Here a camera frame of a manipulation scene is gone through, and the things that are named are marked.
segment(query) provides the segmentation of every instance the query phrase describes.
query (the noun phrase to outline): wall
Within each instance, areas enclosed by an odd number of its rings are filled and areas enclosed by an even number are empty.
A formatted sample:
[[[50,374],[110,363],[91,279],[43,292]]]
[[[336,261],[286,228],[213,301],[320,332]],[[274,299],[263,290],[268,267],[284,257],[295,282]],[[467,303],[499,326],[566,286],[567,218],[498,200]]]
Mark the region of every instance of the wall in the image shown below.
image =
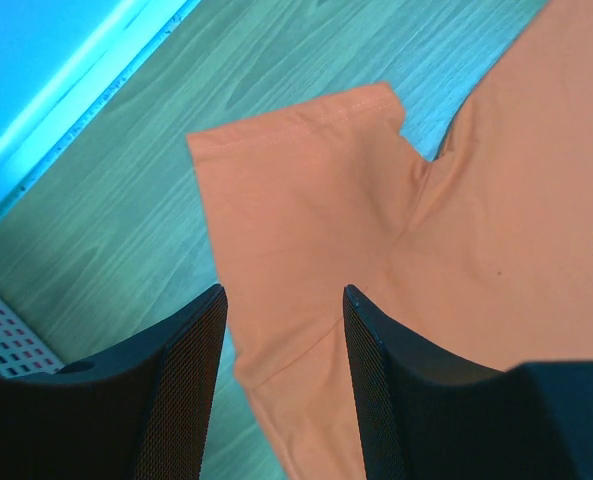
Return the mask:
[[[197,3],[0,0],[0,217]]]

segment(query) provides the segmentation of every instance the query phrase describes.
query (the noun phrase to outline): orange t-shirt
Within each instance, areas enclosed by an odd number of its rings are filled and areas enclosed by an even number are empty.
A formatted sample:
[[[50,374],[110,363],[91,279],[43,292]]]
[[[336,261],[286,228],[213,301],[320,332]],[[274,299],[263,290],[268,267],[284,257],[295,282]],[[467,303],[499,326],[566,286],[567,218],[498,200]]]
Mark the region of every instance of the orange t-shirt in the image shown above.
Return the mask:
[[[291,478],[365,477],[342,322],[390,316],[506,369],[593,358],[593,0],[553,0],[441,157],[384,84],[188,137],[235,373]]]

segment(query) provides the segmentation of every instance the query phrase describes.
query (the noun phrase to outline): wood grain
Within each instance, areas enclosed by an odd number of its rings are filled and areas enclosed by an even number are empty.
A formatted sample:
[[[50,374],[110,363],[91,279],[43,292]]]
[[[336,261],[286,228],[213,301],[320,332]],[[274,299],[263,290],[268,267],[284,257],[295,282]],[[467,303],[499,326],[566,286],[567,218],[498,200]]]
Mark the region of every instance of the wood grain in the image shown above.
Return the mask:
[[[184,134],[377,80],[433,157],[545,0],[203,0],[0,223],[0,295],[64,360],[216,281]],[[284,478],[223,352],[203,478]]]

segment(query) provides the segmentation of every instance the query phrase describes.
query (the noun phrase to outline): white perforated panel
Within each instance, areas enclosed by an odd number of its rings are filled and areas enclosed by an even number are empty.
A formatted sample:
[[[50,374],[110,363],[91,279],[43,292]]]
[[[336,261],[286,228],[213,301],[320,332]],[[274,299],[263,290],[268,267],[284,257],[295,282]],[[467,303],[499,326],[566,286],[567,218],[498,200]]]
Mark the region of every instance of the white perforated panel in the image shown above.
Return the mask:
[[[0,377],[54,373],[63,363],[0,299]]]

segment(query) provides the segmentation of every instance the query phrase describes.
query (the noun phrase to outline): wooden floor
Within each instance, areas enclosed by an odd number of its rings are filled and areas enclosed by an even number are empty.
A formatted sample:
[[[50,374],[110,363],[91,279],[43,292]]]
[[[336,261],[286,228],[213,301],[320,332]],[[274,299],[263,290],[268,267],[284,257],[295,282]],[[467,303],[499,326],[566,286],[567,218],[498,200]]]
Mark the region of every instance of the wooden floor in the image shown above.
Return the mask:
[[[203,0],[0,224],[0,295],[67,361],[216,281],[184,134],[388,80],[431,158],[545,0]],[[203,478],[284,478],[232,378]]]

